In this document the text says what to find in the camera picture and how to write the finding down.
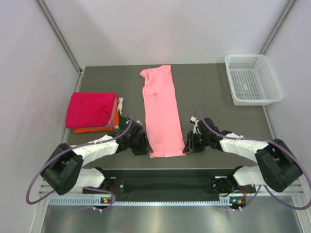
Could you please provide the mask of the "white perforated plastic basket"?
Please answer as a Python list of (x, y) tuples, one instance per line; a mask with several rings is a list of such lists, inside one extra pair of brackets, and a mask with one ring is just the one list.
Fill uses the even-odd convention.
[(236, 106), (265, 106), (283, 99), (278, 78), (263, 54), (225, 56), (226, 74)]

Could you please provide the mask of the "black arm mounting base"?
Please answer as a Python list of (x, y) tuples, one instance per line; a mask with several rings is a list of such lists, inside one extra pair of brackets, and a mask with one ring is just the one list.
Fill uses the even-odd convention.
[(218, 200), (230, 194), (253, 193), (250, 186), (238, 186), (230, 175), (234, 169), (108, 169), (98, 188), (85, 187), (84, 194), (110, 191), (118, 201)]

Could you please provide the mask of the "folded dark green t-shirt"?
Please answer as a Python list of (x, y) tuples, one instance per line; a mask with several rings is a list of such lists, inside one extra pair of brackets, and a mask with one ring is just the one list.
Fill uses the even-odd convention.
[(119, 128), (126, 128), (129, 119), (127, 117), (120, 116), (119, 117)]

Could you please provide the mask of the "light pink t-shirt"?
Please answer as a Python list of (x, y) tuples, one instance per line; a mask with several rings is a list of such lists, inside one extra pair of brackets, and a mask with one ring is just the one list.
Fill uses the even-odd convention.
[(151, 158), (184, 156), (175, 88), (170, 65), (141, 71), (147, 138), (153, 152)]

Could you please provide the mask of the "folded pale pink t-shirt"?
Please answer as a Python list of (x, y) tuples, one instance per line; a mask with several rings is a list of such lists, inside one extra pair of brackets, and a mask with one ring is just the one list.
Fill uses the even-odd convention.
[(110, 117), (108, 123), (105, 125), (106, 128), (112, 128), (114, 126), (115, 116), (116, 116), (118, 104), (119, 104), (119, 98), (116, 97), (115, 100), (114, 100), (111, 117)]

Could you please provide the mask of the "folded white t-shirt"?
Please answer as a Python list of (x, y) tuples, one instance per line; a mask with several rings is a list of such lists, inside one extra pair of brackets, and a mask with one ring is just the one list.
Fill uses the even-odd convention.
[(124, 101), (124, 98), (118, 98), (118, 113), (120, 115), (122, 115), (122, 109), (123, 109), (123, 101)]

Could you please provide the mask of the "folded magenta t-shirt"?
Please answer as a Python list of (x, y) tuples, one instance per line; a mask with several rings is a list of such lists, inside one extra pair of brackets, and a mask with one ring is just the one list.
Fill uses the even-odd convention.
[(65, 126), (68, 129), (106, 126), (111, 119), (117, 97), (115, 93), (74, 92), (71, 96)]

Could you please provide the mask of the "folded orange t-shirt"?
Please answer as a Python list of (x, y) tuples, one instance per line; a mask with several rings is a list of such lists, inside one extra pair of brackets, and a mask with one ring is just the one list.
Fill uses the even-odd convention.
[(74, 133), (92, 133), (92, 132), (104, 132), (104, 131), (112, 131), (119, 127), (120, 117), (119, 111), (117, 110), (114, 116), (114, 121), (111, 126), (104, 126), (99, 128), (80, 128), (80, 129), (73, 129)]

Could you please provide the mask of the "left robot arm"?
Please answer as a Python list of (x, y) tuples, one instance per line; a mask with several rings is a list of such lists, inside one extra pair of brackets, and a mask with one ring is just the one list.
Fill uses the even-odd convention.
[(103, 193), (110, 188), (110, 180), (105, 178), (100, 168), (84, 169), (83, 166), (127, 149), (134, 155), (148, 155), (153, 152), (147, 135), (138, 122), (133, 121), (130, 127), (109, 132), (88, 143), (77, 146), (60, 144), (40, 175), (58, 195), (84, 187), (93, 187)]

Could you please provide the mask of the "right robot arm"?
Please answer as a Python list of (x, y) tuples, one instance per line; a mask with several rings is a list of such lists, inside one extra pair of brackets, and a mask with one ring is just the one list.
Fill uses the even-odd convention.
[(303, 174), (282, 140), (268, 142), (219, 131), (208, 117), (202, 120), (191, 117), (190, 122), (193, 130), (187, 134), (183, 153), (203, 152), (211, 147), (256, 163), (256, 166), (239, 166), (233, 170), (226, 183), (232, 192), (238, 192), (246, 185), (266, 185), (281, 193)]

